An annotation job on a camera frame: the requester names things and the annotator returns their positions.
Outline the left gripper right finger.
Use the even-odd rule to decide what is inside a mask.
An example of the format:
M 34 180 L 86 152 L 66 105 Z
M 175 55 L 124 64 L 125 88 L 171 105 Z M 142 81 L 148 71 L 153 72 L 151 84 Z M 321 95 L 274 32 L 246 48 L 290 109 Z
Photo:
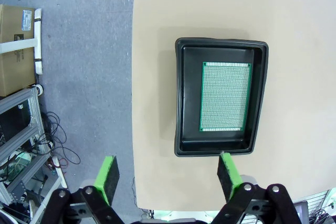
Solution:
M 230 153 L 219 155 L 217 176 L 226 204 L 212 223 L 241 223 L 246 215 L 261 223 L 301 223 L 284 185 L 271 184 L 264 189 L 244 182 Z

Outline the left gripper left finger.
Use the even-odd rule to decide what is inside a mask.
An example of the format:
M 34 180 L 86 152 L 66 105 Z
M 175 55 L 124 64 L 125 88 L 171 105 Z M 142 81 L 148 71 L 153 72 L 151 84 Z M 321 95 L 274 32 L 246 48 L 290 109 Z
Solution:
M 115 156 L 105 157 L 93 185 L 71 193 L 56 189 L 48 202 L 49 223 L 81 223 L 92 218 L 95 223 L 123 223 L 112 209 L 112 201 L 119 181 L 119 168 Z

